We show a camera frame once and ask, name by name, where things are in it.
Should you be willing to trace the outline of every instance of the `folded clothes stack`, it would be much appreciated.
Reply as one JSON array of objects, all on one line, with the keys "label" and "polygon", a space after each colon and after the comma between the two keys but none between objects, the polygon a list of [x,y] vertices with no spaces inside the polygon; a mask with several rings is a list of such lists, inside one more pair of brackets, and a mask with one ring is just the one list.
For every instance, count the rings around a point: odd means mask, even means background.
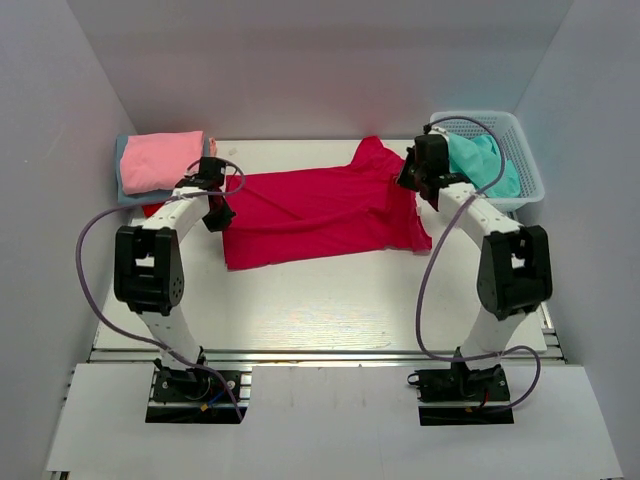
[{"label": "folded clothes stack", "polygon": [[216,154],[215,140],[204,132],[118,135],[115,167],[118,203],[163,202],[201,156]]}]

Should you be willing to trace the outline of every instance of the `white plastic basket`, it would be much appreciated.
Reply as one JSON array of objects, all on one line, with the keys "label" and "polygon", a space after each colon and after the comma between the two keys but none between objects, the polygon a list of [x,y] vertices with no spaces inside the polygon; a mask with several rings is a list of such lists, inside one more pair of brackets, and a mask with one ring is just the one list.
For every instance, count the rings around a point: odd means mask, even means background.
[{"label": "white plastic basket", "polygon": [[[508,112],[490,110],[436,112],[431,115],[431,122],[450,115],[464,115],[478,120],[498,137],[507,158],[513,162],[520,175],[521,192],[518,198],[490,198],[491,204],[501,212],[513,212],[527,203],[539,202],[544,198],[544,187],[527,138],[520,127],[518,119]],[[481,127],[466,120],[448,120],[438,124],[451,133],[465,138],[484,135]]]}]

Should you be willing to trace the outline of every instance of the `gray wall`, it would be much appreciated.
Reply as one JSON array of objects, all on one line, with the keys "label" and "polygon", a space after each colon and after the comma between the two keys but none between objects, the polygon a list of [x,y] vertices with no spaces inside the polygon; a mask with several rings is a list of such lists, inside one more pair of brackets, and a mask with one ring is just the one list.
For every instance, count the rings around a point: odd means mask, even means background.
[{"label": "gray wall", "polygon": [[[33,480],[96,328],[76,237],[113,204],[115,135],[133,127],[64,0],[0,2],[0,112],[0,476]],[[98,292],[116,221],[89,239]]]},{"label": "gray wall", "polygon": [[571,0],[69,0],[140,133],[407,136],[512,111]]},{"label": "gray wall", "polygon": [[579,1],[516,110],[547,191],[522,217],[549,232],[550,309],[631,479],[640,479],[639,87],[640,3]]}]

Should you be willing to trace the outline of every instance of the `red cloth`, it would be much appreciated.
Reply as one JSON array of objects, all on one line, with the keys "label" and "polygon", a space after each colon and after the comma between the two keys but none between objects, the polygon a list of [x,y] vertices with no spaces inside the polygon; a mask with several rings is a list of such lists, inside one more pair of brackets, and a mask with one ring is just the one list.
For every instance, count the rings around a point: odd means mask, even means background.
[{"label": "red cloth", "polygon": [[[247,175],[227,198],[236,212],[222,233],[230,270],[381,250],[431,249],[415,193],[395,184],[403,160],[377,137],[360,142],[351,163]],[[238,186],[227,179],[227,190]]]}]

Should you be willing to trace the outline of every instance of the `purple cable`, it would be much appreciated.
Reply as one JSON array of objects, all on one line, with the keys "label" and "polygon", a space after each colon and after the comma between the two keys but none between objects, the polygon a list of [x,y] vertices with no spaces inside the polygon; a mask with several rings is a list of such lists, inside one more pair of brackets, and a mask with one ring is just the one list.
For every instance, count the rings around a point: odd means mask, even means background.
[{"label": "purple cable", "polygon": [[[231,192],[204,192],[203,191],[203,192],[187,193],[187,194],[185,194],[185,195],[183,195],[181,197],[170,197],[170,198],[168,198],[166,200],[166,203],[174,202],[176,200],[181,200],[183,198],[194,198],[194,197],[203,197],[203,196],[222,196],[222,197],[226,197],[226,196],[229,196],[229,195],[233,195],[234,193],[238,193],[242,189],[242,187],[244,187],[244,184],[246,182],[246,178],[245,178],[244,172],[235,163],[229,162],[227,160],[225,160],[225,162],[227,163],[227,165],[235,168],[236,172],[240,174],[240,185],[238,185],[238,188],[236,188],[235,190],[232,190]],[[214,375],[218,380],[220,380],[224,390],[229,394],[229,398],[231,398],[231,403],[233,403],[233,406],[236,409],[236,413],[238,414],[238,418],[242,422],[242,411],[240,411],[240,407],[238,406],[238,401],[237,401],[235,395],[233,394],[233,392],[231,391],[231,389],[229,389],[229,387],[227,386],[227,381],[220,374],[220,372],[218,372],[217,370],[215,370],[215,369],[213,369],[211,367],[207,367],[206,365],[199,365],[197,363],[190,362],[189,360],[184,358],[179,353],[176,353],[173,350],[171,350],[169,345],[167,345],[167,344],[165,344],[163,342],[160,342],[158,340],[154,340],[152,338],[142,337],[140,335],[135,335],[133,333],[127,332],[126,330],[123,330],[122,328],[118,327],[117,325],[112,323],[107,317],[104,316],[104,314],[100,310],[100,307],[98,307],[98,304],[96,303],[95,299],[93,298],[93,295],[91,294],[91,290],[89,289],[89,285],[87,285],[87,279],[85,278],[84,268],[82,266],[82,246],[84,244],[84,239],[87,236],[87,233],[89,233],[89,230],[91,229],[91,227],[93,227],[93,225],[95,225],[100,219],[102,219],[102,218],[104,218],[107,215],[110,215],[112,213],[120,212],[120,211],[124,211],[124,210],[129,210],[129,209],[134,208],[134,207],[141,207],[141,206],[145,206],[145,205],[153,205],[154,203],[157,203],[157,202],[145,202],[145,203],[139,203],[139,204],[135,204],[135,205],[120,205],[120,206],[117,206],[117,207],[109,208],[108,210],[105,210],[104,212],[99,213],[98,215],[93,217],[84,226],[84,228],[80,232],[80,235],[78,236],[78,242],[76,243],[76,253],[75,253],[76,271],[78,273],[78,280],[80,281],[80,288],[82,288],[82,293],[84,294],[85,298],[87,299],[87,303],[89,303],[89,307],[91,307],[91,310],[93,310],[93,313],[96,314],[96,316],[98,317],[98,319],[102,323],[104,323],[107,327],[109,327],[114,332],[119,333],[123,337],[127,337],[127,338],[129,338],[131,340],[136,340],[138,342],[143,342],[143,343],[147,343],[149,345],[153,345],[154,347],[157,347],[157,348],[159,348],[161,350],[164,350],[169,355],[171,355],[173,358],[175,358],[177,361],[179,361],[180,363],[182,363],[182,364],[184,364],[184,365],[186,365],[186,366],[188,366],[190,368],[197,368],[199,370],[204,370],[205,372],[209,373],[210,375]]]},{"label": "purple cable", "polygon": [[[482,188],[479,188],[478,190],[476,190],[476,195],[482,195],[483,193],[485,193],[487,190],[489,190],[491,187],[493,187],[494,185],[496,185],[501,179],[502,176],[504,175],[504,171],[505,168],[507,166],[507,157],[504,154],[504,150],[502,149],[502,145],[500,144],[500,140],[498,139],[498,137],[496,136],[496,134],[493,132],[493,130],[491,130],[487,125],[485,125],[484,123],[471,118],[471,117],[466,117],[463,115],[452,115],[449,117],[443,117],[440,118],[434,122],[431,122],[429,125],[433,126],[433,125],[437,125],[438,123],[442,123],[442,122],[446,122],[448,120],[466,120],[468,122],[471,122],[475,125],[478,125],[480,128],[482,128],[483,130],[485,130],[489,135],[491,135],[493,137],[493,139],[496,142],[496,145],[498,145],[498,151],[500,153],[500,172],[498,173],[498,176],[495,178],[495,180],[493,180],[492,182],[489,182],[487,185],[485,185]],[[444,232],[442,233],[442,235],[440,236],[440,239],[438,240],[438,243],[436,243],[435,248],[433,249],[433,252],[431,253],[431,257],[429,258],[429,263],[427,264],[427,268],[424,272],[424,276],[422,277],[422,282],[420,284],[420,291],[418,293],[418,300],[417,300],[417,304],[416,304],[416,340],[418,341],[418,346],[420,347],[420,350],[430,359],[432,360],[438,360],[441,362],[448,362],[448,363],[454,363],[454,362],[470,362],[473,360],[484,360],[487,358],[494,358],[494,357],[500,357],[503,355],[509,355],[511,353],[514,353],[518,350],[525,350],[527,352],[529,352],[535,362],[536,362],[536,373],[535,376],[533,378],[533,382],[531,383],[531,386],[527,389],[527,391],[517,400],[514,400],[513,402],[509,403],[508,405],[505,405],[504,407],[499,407],[499,408],[495,408],[495,409],[491,409],[491,412],[500,412],[503,410],[508,410],[510,408],[513,408],[517,405],[520,405],[522,402],[524,402],[529,395],[531,395],[531,393],[533,392],[533,390],[536,388],[536,385],[538,384],[538,380],[540,380],[540,373],[542,370],[542,362],[540,360],[540,355],[538,355],[538,352],[536,352],[533,348],[527,346],[527,345],[516,345],[515,347],[511,347],[503,352],[494,352],[494,353],[486,353],[483,355],[473,355],[471,357],[443,357],[441,355],[436,355],[435,353],[430,352],[427,347],[424,345],[424,342],[422,341],[422,327],[420,325],[421,320],[422,320],[422,304],[424,303],[424,293],[425,290],[427,288],[427,282],[429,281],[429,277],[431,276],[431,272],[433,271],[433,266],[436,263],[436,259],[438,258],[438,255],[440,254],[440,250],[442,250],[442,246],[444,245],[444,241],[447,239],[447,237],[449,236],[449,234],[451,233],[451,231],[453,230],[453,228],[455,227],[456,223],[458,222],[458,220],[460,219],[460,217],[462,216],[462,214],[465,212],[465,210],[467,210],[471,204],[473,203],[473,201],[476,199],[476,195],[472,195],[470,196],[462,205],[460,205],[460,207],[458,208],[458,210],[456,211],[456,213],[454,214],[453,218],[451,219],[451,221],[449,222],[449,224],[447,225],[447,227],[445,228]]]}]

